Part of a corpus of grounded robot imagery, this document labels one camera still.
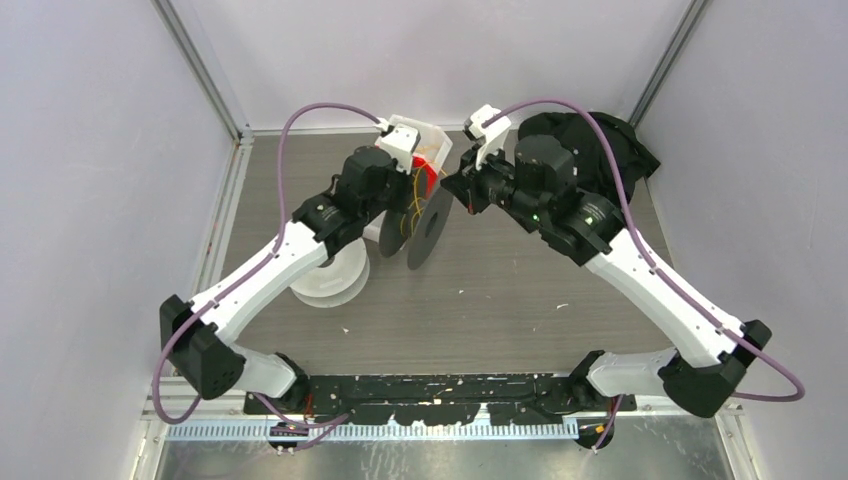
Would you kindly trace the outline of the black perforated spool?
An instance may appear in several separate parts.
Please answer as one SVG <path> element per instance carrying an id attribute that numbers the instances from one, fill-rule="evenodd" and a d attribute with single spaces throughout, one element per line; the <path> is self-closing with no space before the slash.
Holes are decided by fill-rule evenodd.
<path id="1" fill-rule="evenodd" d="M 407 267 L 419 269 L 430 257 L 449 218 L 453 196 L 438 187 L 423 202 L 421 213 L 415 204 L 403 213 L 385 212 L 378 235 L 378 251 L 384 258 L 395 256 L 401 249 L 407 252 Z"/>

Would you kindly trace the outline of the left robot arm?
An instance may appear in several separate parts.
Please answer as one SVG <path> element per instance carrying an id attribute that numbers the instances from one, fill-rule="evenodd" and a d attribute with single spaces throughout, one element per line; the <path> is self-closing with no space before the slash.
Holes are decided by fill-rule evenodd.
<path id="1" fill-rule="evenodd" d="M 203 400 L 231 389 L 257 392 L 284 414 L 298 412 L 305 385 L 286 358 L 237 345 L 241 332 L 274 298 L 348 244 L 380 214 L 409 203 L 414 153 L 365 146 L 349 155 L 331 187 L 305 200 L 282 233 L 191 300 L 172 295 L 159 308 L 162 348 Z"/>

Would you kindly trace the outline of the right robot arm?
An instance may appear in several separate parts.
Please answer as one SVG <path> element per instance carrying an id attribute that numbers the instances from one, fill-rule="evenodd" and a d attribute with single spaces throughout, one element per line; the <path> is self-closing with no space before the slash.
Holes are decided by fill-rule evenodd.
<path id="1" fill-rule="evenodd" d="M 741 322 L 721 309 L 712 325 L 649 265 L 626 228 L 623 213 L 606 197 L 580 188 L 574 158 L 553 137 L 520 140 L 509 163 L 503 150 L 483 162 L 479 147 L 466 151 L 458 170 L 441 181 L 470 213 L 494 205 L 556 252 L 608 282 L 671 341 L 642 354 L 590 352 L 569 376 L 571 397 L 596 410 L 618 395 L 666 396 L 678 407 L 709 418 L 735 392 L 754 360 L 732 340 L 739 335 L 762 348 L 771 338 L 759 320 Z"/>

